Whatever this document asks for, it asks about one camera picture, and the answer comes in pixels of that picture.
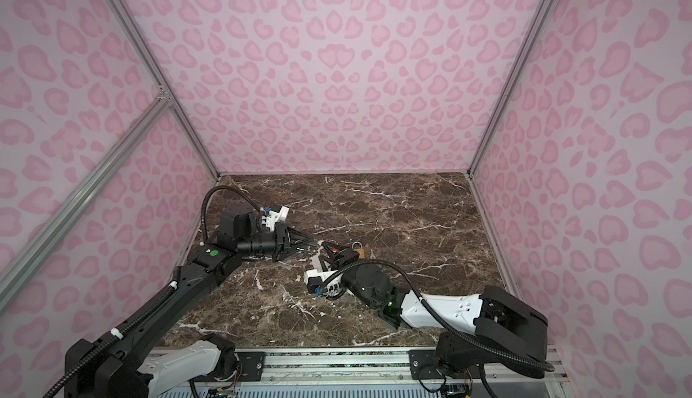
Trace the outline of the brass padlock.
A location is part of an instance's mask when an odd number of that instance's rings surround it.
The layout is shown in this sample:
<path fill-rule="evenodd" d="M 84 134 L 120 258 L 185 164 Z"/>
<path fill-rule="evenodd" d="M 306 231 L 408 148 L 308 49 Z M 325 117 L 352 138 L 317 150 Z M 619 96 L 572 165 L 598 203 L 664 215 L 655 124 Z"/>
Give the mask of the brass padlock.
<path fill-rule="evenodd" d="M 353 242 L 351 248 L 358 254 L 358 259 L 365 259 L 365 248 L 360 242 Z"/>

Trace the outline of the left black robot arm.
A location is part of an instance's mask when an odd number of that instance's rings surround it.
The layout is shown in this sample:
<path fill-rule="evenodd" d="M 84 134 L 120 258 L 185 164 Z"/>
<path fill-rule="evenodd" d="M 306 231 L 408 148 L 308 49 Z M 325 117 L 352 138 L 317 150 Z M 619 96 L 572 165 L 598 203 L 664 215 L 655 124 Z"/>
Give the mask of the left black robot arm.
<path fill-rule="evenodd" d="M 146 397 L 154 382 L 141 367 L 168 331 L 250 258 L 280 261 L 315 245 L 283 221 L 263 224 L 268 210 L 222 214 L 217 231 L 175 268 L 171 281 L 126 320 L 94 341 L 80 340 L 65 357 L 64 375 L 46 392 L 55 397 Z"/>

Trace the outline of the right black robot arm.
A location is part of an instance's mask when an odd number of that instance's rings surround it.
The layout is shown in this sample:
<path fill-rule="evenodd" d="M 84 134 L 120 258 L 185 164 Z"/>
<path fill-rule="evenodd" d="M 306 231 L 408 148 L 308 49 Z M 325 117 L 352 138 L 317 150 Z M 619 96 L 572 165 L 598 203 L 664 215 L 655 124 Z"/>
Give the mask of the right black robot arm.
<path fill-rule="evenodd" d="M 395 329 L 442 330 L 434 369 L 452 377 L 472 366 L 501 364 L 529 378 L 554 371 L 547 360 L 548 320 L 498 286 L 478 295 L 426 295 L 399 266 L 320 241 L 306 286 L 327 300 L 349 293 Z"/>

